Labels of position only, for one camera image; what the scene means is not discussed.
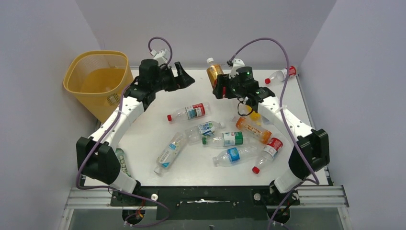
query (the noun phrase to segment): gray wall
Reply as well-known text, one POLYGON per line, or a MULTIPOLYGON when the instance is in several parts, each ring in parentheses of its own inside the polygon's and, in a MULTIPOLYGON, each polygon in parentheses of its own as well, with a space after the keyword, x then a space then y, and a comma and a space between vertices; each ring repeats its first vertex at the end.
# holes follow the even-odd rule
MULTIPOLYGON (((269 36, 280 41, 291 62, 302 62, 335 0, 77 0, 101 47, 124 51, 131 64, 149 58, 148 40, 171 43, 174 61, 205 67, 225 62, 245 43, 269 36)), ((162 42, 152 44, 164 48, 162 42)), ((256 68, 283 67, 280 49, 258 42, 238 57, 256 68)))
POLYGON ((62 80, 99 46, 74 0, 2 1, 0 31, 0 228, 54 230, 95 123, 62 80))
POLYGON ((338 0, 300 70, 354 229, 405 229, 406 2, 338 0))

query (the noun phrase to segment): trash bin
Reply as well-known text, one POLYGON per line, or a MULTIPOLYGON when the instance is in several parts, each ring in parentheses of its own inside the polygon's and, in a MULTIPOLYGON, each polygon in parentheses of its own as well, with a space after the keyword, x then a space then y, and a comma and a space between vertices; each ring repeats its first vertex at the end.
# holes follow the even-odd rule
POLYGON ((124 53, 97 50, 73 60, 63 85, 97 119, 105 122, 117 108, 121 91, 132 81, 130 64, 124 53))

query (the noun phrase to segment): white cable clip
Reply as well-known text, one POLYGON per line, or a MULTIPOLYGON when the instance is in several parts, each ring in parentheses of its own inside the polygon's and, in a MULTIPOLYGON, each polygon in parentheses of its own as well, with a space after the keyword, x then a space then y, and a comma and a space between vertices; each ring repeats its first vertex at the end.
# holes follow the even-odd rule
POLYGON ((151 50, 151 52, 149 52, 153 57, 155 57, 155 55, 158 53, 157 51, 155 51, 154 49, 151 50))
POLYGON ((273 112, 274 114, 279 112, 281 109, 286 109, 288 106, 286 105, 282 105, 282 107, 279 107, 278 109, 275 110, 275 112, 273 112))

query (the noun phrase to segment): white bottle cap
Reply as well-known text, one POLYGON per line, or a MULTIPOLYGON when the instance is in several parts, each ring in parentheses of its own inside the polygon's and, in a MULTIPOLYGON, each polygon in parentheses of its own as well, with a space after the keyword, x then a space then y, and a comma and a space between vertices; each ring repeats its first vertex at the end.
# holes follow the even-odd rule
POLYGON ((158 167, 158 166, 155 167, 154 172, 155 172, 156 174, 161 174, 161 173, 162 173, 161 167, 158 167))

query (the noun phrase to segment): plastic bottle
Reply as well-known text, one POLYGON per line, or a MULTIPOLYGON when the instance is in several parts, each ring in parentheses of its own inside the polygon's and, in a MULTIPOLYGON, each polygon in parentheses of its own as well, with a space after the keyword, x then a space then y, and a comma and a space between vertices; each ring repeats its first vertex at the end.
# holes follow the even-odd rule
POLYGON ((232 166, 236 162, 244 162, 257 156, 256 146, 239 146, 222 151, 218 156, 213 157, 215 166, 232 166))
POLYGON ((236 146, 243 144, 255 144, 256 140, 247 137, 246 134, 240 132, 231 133, 221 133, 220 135, 208 139, 203 137, 202 144, 209 147, 226 147, 226 146, 236 146))
POLYGON ((185 134, 188 142, 192 144, 201 140, 202 138, 214 137, 217 130, 224 127, 225 124, 223 122, 217 123, 215 121, 209 121, 186 129, 185 134))
POLYGON ((157 158, 157 166, 154 169, 154 172, 162 174, 163 170, 168 170, 176 159, 176 156, 186 146, 186 143, 185 135, 182 133, 176 133, 170 143, 162 151, 161 155, 157 158))
POLYGON ((262 144, 267 144, 272 133, 261 126, 258 126, 254 122, 249 121, 245 117, 238 118, 235 116, 233 122, 236 123, 236 127, 241 131, 247 131, 255 139, 259 140, 262 144))
MULTIPOLYGON (((271 74, 269 76, 269 78, 265 79, 265 83, 269 84, 271 82, 271 80, 274 79, 274 78, 276 78, 276 79, 278 79, 280 81, 283 81, 286 78, 286 74, 287 74, 286 68, 281 69, 279 71, 276 71, 275 73, 271 74)), ((297 77, 297 76, 299 76, 298 71, 297 71, 297 67, 296 66, 290 66, 289 67, 289 78, 297 77)))
POLYGON ((210 83, 212 85, 212 88, 214 89, 216 84, 217 84, 217 76, 219 74, 224 74, 223 70, 221 69, 221 66, 219 64, 216 64, 214 62, 213 58, 208 58, 207 64, 209 65, 209 68, 207 68, 206 72, 207 75, 209 76, 210 83))
POLYGON ((208 102, 194 104, 183 109, 176 110, 173 114, 168 115, 168 121, 187 121, 210 114, 210 105, 208 102))
POLYGON ((127 169, 127 165, 125 164, 125 153, 121 148, 116 148, 115 149, 115 155, 118 158, 118 162, 120 163, 121 166, 121 171, 123 171, 125 174, 127 174, 129 177, 131 177, 130 172, 127 169))
POLYGON ((252 172, 258 174, 264 166, 270 164, 278 155, 278 152, 283 147, 283 138, 281 134, 272 136, 269 143, 264 147, 258 156, 257 163, 252 168, 252 172))

